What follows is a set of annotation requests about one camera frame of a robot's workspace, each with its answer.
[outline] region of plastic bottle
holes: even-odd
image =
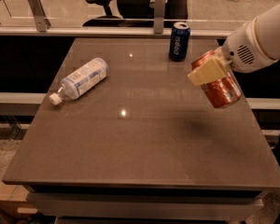
[[[65,96],[76,100],[83,93],[106,77],[107,63],[101,58],[94,58],[84,64],[78,70],[61,80],[61,86],[57,93],[53,93],[49,100],[54,104],[60,104]]]

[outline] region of blue can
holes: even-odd
[[[169,58],[175,62],[185,60],[188,49],[190,28],[185,22],[176,22],[171,32]]]

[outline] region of metallic red can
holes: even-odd
[[[213,50],[206,52],[201,58],[192,63],[192,70],[214,55]],[[224,108],[232,105],[242,95],[241,89],[230,72],[224,78],[202,85],[202,89],[214,108]]]

